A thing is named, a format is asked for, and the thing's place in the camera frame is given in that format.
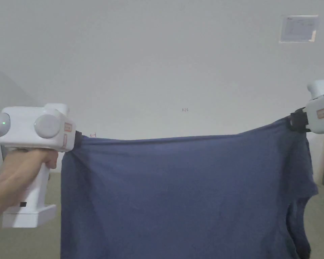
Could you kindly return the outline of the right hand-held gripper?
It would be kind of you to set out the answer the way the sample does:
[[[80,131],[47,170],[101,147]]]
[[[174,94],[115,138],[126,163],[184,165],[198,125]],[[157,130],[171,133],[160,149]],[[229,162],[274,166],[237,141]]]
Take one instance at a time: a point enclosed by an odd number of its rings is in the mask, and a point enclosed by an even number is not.
[[[324,80],[309,83],[307,89],[311,99],[305,107],[290,114],[290,129],[299,133],[324,134]]]

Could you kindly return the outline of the person's left hand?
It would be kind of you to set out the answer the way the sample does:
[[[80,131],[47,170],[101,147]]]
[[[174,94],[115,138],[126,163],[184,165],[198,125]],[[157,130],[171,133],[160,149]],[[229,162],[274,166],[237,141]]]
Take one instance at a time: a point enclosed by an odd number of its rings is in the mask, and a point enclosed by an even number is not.
[[[42,165],[56,169],[58,152],[51,149],[33,149],[26,151],[15,149],[5,158],[1,176],[8,191],[20,193],[36,178]]]

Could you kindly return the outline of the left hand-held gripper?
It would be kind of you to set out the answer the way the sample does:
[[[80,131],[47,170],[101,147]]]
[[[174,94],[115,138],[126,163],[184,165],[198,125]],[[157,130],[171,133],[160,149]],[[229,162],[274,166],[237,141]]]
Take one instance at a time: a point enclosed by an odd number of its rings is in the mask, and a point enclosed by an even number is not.
[[[31,150],[53,149],[69,152],[79,147],[82,133],[68,117],[66,104],[44,107],[6,107],[0,113],[0,145]],[[50,170],[42,165],[22,201],[8,208],[2,218],[3,228],[36,228],[55,218],[56,205],[46,205],[45,196]]]

